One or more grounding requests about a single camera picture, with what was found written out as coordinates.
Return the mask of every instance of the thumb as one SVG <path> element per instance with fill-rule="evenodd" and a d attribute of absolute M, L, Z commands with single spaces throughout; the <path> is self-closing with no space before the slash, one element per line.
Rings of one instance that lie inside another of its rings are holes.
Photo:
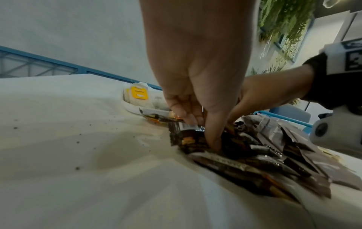
<path fill-rule="evenodd" d="M 228 113 L 208 112 L 205 121 L 205 138 L 208 145 L 215 151 L 221 149 L 221 134 L 227 122 Z"/>
<path fill-rule="evenodd" d="M 234 123 L 238 118 L 244 115 L 248 115 L 250 113 L 253 113 L 254 110 L 250 105 L 248 104 L 248 101 L 246 99 L 242 99 L 231 111 L 228 122 Z"/>

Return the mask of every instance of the table surface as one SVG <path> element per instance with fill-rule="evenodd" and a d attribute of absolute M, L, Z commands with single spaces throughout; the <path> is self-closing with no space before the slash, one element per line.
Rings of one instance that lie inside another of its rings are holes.
<path fill-rule="evenodd" d="M 90 74 L 0 80 L 4 228 L 362 226 L 362 192 L 332 184 L 329 200 L 291 183 L 302 207 L 188 161 L 167 128 L 122 107 L 124 84 Z M 362 161 L 342 157 L 362 174 Z"/>

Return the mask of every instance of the yellow label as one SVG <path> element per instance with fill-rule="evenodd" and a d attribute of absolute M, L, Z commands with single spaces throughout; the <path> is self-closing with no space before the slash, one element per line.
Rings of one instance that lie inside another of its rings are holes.
<path fill-rule="evenodd" d="M 131 94 L 134 98 L 148 99 L 147 90 L 144 88 L 131 87 Z"/>

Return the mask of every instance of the hand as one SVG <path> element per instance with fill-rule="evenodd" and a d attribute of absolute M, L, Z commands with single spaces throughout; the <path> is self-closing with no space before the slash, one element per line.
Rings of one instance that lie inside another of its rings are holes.
<path fill-rule="evenodd" d="M 140 3 L 147 55 L 168 105 L 185 122 L 205 125 L 208 144 L 219 150 L 249 63 L 258 1 Z"/>
<path fill-rule="evenodd" d="M 239 103 L 232 110 L 229 123 L 255 111 L 284 105 L 305 96 L 313 83 L 311 66 L 303 65 L 287 71 L 246 77 Z"/>

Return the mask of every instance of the white table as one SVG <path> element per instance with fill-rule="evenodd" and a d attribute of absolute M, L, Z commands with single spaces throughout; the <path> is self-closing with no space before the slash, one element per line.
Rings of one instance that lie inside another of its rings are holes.
<path fill-rule="evenodd" d="M 308 214 L 186 160 L 167 128 L 123 109 L 122 88 L 90 74 L 0 80 L 1 228 L 362 226 L 362 192 L 332 185 L 326 200 L 291 184 Z"/>

